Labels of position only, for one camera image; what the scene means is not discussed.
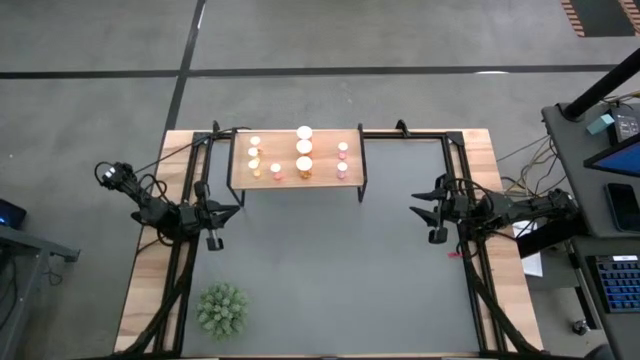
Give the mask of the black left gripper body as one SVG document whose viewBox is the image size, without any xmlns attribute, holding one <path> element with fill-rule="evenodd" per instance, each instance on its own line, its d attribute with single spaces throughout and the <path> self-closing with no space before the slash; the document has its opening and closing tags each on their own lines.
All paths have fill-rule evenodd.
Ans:
<svg viewBox="0 0 640 360">
<path fill-rule="evenodd" d="M 196 202 L 192 205 L 182 203 L 180 205 L 180 227 L 184 235 L 196 235 L 203 230 L 213 233 L 212 205 L 209 198 L 209 185 L 206 182 L 194 184 Z"/>
</svg>

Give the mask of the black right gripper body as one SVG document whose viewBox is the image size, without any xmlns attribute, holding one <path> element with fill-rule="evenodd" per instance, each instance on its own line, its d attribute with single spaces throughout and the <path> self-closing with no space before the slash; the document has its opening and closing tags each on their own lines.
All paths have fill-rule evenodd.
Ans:
<svg viewBox="0 0 640 360">
<path fill-rule="evenodd" d="M 437 229 L 440 229 L 445 221 L 457 223 L 469 216 L 472 201 L 461 187 L 461 183 L 463 183 L 462 179 L 456 179 L 447 174 L 436 179 Z"/>
</svg>

